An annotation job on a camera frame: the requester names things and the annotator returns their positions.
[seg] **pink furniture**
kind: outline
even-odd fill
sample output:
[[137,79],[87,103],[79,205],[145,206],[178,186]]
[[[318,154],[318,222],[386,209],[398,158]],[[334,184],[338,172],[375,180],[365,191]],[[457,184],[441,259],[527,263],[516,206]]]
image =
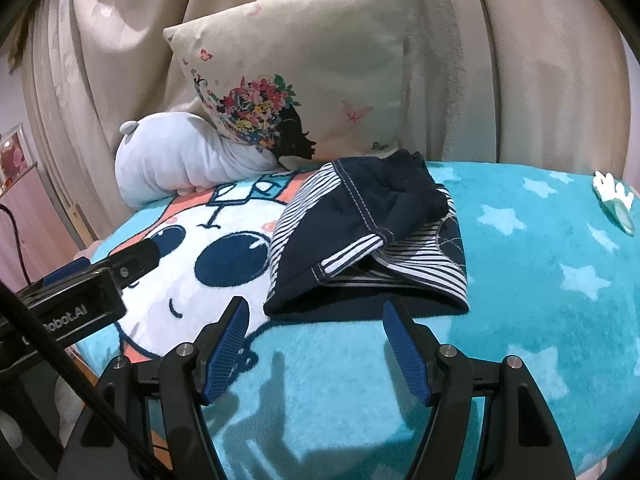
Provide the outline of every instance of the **pink furniture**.
[[[24,265],[31,281],[74,259],[78,246],[54,209],[36,165],[0,195],[0,203],[11,210],[18,224]],[[0,280],[13,291],[26,286],[15,247],[14,229],[3,211],[0,211]]]

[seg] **cartoon mouth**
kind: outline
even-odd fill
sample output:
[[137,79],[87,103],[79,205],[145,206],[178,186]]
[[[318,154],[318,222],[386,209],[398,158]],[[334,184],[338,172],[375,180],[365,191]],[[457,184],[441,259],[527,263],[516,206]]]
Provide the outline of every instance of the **cartoon mouth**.
[[176,312],[176,310],[174,309],[173,298],[169,298],[169,312],[171,312],[178,319],[180,319],[183,316],[183,314],[181,314],[180,312]]

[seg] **white hair claw clip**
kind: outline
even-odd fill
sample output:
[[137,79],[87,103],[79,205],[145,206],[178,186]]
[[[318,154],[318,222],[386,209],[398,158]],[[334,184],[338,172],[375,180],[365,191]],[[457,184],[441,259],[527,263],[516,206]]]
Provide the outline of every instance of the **white hair claw clip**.
[[625,185],[622,182],[616,184],[612,174],[607,173],[607,176],[604,176],[599,171],[596,171],[593,177],[593,190],[622,230],[632,236],[636,232],[636,228],[629,212],[634,201],[634,194],[632,192],[626,193]]

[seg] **silver screw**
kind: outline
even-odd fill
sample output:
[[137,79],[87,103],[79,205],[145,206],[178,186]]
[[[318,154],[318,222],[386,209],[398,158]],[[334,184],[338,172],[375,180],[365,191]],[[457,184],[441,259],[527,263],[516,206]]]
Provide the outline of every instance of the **silver screw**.
[[122,368],[125,364],[127,364],[127,358],[124,355],[119,355],[116,357],[116,362],[114,362],[113,367],[118,370]]
[[175,349],[177,354],[180,357],[184,357],[185,355],[190,355],[193,352],[193,345],[191,343],[182,343],[178,345],[178,348]]
[[446,344],[440,347],[440,353],[444,355],[444,357],[453,357],[458,353],[458,349],[453,345]]
[[515,368],[517,370],[518,368],[522,368],[522,359],[520,359],[517,355],[510,355],[509,357],[507,357],[507,364],[511,368]]

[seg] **picture frame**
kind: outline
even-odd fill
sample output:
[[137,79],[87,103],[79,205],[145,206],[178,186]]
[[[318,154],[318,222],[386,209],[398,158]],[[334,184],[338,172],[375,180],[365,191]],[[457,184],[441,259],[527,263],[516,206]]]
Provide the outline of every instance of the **picture frame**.
[[8,188],[32,163],[22,123],[18,123],[0,136],[0,185]]

